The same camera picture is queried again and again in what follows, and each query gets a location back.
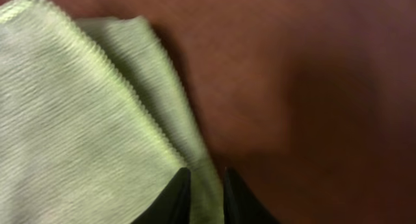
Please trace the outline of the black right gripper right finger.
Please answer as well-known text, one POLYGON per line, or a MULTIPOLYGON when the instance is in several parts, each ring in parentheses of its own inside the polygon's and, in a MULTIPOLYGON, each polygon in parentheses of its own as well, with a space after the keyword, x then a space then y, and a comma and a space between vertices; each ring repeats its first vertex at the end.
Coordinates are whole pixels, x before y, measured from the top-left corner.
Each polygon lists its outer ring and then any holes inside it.
POLYGON ((225 224, 280 224, 233 168, 224 174, 225 224))

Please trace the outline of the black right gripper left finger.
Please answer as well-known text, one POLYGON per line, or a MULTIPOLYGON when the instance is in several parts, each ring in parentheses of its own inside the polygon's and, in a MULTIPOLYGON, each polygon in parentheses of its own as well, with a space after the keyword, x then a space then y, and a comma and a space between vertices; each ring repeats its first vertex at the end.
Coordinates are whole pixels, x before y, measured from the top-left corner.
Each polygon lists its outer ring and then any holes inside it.
POLYGON ((181 168, 156 200, 131 224, 189 224, 191 172, 181 168))

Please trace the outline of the green cloth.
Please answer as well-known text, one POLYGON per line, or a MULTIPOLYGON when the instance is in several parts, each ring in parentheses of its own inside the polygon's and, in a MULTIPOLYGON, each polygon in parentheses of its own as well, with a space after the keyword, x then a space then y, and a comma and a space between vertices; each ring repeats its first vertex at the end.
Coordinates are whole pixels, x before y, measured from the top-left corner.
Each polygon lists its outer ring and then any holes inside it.
POLYGON ((190 222, 222 223, 220 179, 145 18, 2 5, 2 223, 132 223, 181 168, 190 222))

